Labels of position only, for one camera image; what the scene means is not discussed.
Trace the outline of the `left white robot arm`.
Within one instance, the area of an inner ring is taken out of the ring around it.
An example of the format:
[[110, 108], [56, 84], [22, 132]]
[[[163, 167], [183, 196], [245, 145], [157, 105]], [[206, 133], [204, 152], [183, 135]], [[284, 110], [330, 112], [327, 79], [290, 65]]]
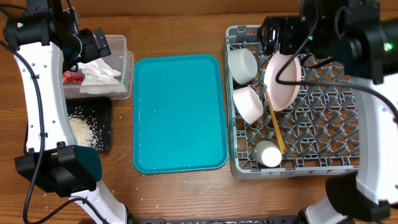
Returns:
[[48, 193], [77, 203], [95, 223], [133, 223], [129, 209], [102, 180], [96, 149], [80, 146], [70, 126], [62, 75], [79, 63], [109, 56], [101, 29], [79, 29], [74, 8], [60, 1], [27, 1], [9, 18], [1, 45], [19, 66], [27, 108], [25, 154], [16, 171]]

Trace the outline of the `large white plate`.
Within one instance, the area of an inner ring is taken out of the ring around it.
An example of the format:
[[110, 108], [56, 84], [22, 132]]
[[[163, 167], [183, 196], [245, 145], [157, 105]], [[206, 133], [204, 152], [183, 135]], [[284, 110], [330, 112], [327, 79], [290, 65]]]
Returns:
[[[269, 60], [264, 75], [264, 84], [267, 86], [267, 92], [271, 98], [274, 111], [282, 111], [288, 108], [296, 99], [299, 85], [281, 85], [276, 82], [277, 72], [288, 61], [290, 55], [282, 55], [277, 51]], [[288, 67], [282, 72], [279, 79], [287, 82], [299, 82], [302, 72], [298, 58], [295, 58]]]

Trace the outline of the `small white bowl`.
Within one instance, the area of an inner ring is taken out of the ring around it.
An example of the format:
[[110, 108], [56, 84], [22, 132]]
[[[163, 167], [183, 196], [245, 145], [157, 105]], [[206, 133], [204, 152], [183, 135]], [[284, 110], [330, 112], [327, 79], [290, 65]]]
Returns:
[[228, 67], [233, 79], [240, 85], [257, 75], [256, 58], [249, 49], [231, 50], [228, 53]]

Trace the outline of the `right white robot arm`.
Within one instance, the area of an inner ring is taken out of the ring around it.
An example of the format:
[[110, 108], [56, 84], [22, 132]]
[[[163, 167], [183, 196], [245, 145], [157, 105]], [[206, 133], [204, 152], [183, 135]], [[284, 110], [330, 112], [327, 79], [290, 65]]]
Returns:
[[326, 182], [326, 195], [297, 223], [382, 222], [397, 208], [397, 20], [377, 1], [302, 1], [300, 14], [267, 17], [257, 30], [264, 53], [278, 50], [342, 63], [359, 123], [359, 167]]

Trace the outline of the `small pink plate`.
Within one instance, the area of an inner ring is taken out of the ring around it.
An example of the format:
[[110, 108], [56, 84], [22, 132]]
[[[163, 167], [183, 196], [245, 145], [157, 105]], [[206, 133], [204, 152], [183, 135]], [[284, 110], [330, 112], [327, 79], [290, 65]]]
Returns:
[[234, 90], [233, 101], [239, 114], [248, 124], [254, 123], [264, 114], [262, 101], [249, 86]]

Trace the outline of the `white paper cup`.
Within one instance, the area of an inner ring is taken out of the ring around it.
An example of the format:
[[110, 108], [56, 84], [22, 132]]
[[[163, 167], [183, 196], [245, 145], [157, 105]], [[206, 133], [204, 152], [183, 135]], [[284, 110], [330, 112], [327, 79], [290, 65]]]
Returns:
[[257, 162], [267, 167], [277, 167], [282, 161], [279, 147], [272, 141], [261, 141], [255, 146]]

